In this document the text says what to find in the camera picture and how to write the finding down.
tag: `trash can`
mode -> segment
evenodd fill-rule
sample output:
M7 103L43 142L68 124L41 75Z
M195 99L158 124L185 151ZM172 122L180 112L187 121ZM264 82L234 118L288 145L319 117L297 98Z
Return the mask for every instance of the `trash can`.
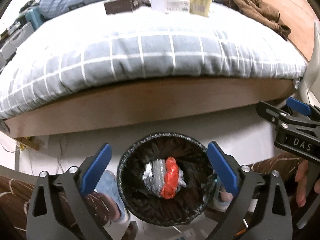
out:
M142 176L147 163L169 157L183 171L186 187L164 199L150 192ZM215 178L206 148L177 133L152 134L132 144L117 171L119 193L127 209L140 220L162 227L188 224L200 215L213 198Z

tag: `brown cloth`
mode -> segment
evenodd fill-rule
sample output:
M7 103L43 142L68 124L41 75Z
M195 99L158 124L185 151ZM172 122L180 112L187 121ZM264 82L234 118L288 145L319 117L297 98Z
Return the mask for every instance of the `brown cloth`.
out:
M33 188L33 185L26 182L0 176L0 208L23 239L27 239L27 214ZM70 228L74 233L82 236L68 205L68 200L62 193L59 197L62 205L62 211L66 218L66 225L64 226ZM85 200L88 205L93 208L101 223L105 225L109 221L109 214L100 195L97 192L94 192L89 194Z
M298 156L295 156L289 152L282 152L273 158L250 164L249 167L254 172L262 174L269 174L274 170L278 171L284 182L288 196L293 196L298 185L294 179L298 170L298 166L302 161L303 159Z
M269 27L285 40L291 33L291 29L280 20L279 11L262 0L224 0L223 3Z

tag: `gray plaid blanket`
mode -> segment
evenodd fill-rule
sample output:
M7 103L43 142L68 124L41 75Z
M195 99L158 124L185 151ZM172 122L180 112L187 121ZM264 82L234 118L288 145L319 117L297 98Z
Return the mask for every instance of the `gray plaid blanket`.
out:
M99 2L45 22L0 75L0 119L126 80L303 76L304 58L271 29L216 3L209 14L164 14L142 7L106 15Z

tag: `person's hand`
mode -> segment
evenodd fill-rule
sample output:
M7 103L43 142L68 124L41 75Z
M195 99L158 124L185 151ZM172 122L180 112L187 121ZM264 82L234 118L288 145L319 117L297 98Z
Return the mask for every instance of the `person's hand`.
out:
M307 201L306 197L306 185L308 174L308 161L303 160L299 165L295 181L298 182L296 201L299 207L303 207ZM315 183L314 190L320 194L320 179Z

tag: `paper label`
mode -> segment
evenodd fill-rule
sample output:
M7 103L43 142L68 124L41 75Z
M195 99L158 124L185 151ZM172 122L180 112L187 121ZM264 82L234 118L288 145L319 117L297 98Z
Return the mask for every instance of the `paper label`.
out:
M188 0L165 0L165 12L190 12L190 1Z

